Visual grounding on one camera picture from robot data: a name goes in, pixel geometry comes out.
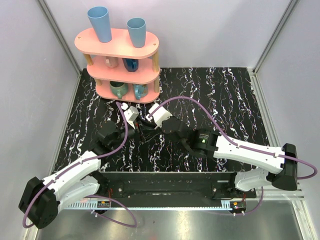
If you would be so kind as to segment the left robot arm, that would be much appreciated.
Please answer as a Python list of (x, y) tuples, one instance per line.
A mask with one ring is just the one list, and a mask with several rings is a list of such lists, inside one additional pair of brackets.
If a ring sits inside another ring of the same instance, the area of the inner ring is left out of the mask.
[(38, 229), (47, 227), (58, 213), (88, 196), (110, 197), (109, 180), (99, 169), (109, 156), (118, 152), (127, 140), (136, 139), (142, 143), (159, 134), (154, 123), (138, 119), (133, 126), (125, 124), (118, 129), (113, 121), (105, 122), (97, 132), (93, 144), (77, 160), (60, 171), (43, 179), (31, 178), (24, 189), (18, 208), (23, 212), (22, 225)]

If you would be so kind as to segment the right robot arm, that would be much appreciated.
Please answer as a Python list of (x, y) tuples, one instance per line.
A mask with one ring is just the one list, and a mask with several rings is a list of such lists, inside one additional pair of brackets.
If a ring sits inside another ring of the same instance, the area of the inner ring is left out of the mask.
[(159, 127), (193, 157), (228, 159), (256, 166), (254, 170), (231, 175), (227, 192), (232, 198), (268, 185), (284, 191), (298, 188), (298, 163), (294, 160), (297, 150), (293, 144), (270, 147), (228, 138), (214, 130), (193, 130), (174, 116), (163, 120)]

